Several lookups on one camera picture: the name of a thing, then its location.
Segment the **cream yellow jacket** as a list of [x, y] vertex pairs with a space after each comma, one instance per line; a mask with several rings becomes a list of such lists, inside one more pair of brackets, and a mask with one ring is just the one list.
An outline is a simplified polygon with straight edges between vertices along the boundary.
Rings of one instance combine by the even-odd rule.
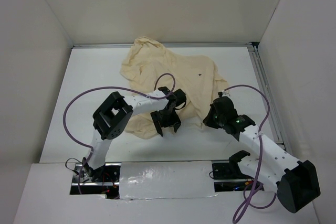
[[182, 122], [202, 120], [218, 92], [228, 88], [228, 82], [218, 73], [217, 65], [207, 56], [182, 56], [148, 37], [137, 38], [121, 64], [120, 74], [133, 90], [149, 93], [159, 87], [181, 89], [186, 105], [177, 111]]

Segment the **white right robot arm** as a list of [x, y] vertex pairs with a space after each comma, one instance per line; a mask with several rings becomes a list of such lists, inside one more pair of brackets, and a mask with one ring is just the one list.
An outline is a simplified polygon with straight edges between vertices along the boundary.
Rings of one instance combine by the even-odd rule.
[[298, 212], [320, 196], [315, 166], [309, 160], [300, 161], [260, 132], [251, 118], [237, 113], [229, 97], [215, 99], [203, 123], [223, 129], [245, 147], [229, 158], [230, 174], [252, 177], [259, 171], [257, 181], [273, 191], [289, 212]]

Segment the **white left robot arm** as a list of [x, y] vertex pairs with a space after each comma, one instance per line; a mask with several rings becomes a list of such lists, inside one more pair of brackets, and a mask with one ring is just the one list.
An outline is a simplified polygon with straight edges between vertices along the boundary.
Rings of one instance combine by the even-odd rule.
[[82, 160], [85, 176], [93, 182], [103, 177], [111, 142], [122, 134], [133, 116], [150, 113], [156, 132], [163, 135], [164, 127], [172, 127], [174, 132], [179, 129], [181, 120], [176, 111], [185, 105], [186, 94], [181, 89], [171, 93], [167, 87], [159, 87], [144, 96], [111, 93], [93, 114], [93, 149]]

